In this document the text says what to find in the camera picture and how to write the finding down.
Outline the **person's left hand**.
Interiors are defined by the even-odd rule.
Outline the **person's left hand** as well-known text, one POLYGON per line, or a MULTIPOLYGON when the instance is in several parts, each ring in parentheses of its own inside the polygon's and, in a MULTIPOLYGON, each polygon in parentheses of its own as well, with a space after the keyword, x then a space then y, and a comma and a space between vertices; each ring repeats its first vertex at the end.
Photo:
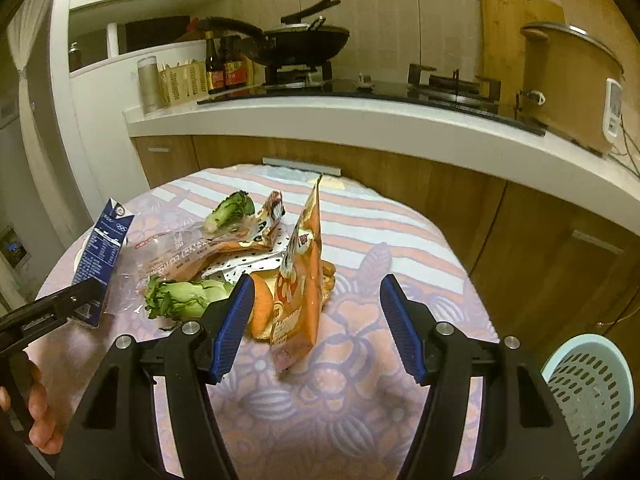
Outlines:
POLYGON ((63 435, 58 429, 58 419, 50 407, 47 390, 41 383, 41 370, 31 360, 27 361, 32 386, 27 397, 27 407, 34 420, 29 430, 29 440, 46 455, 58 454, 63 445, 63 435))

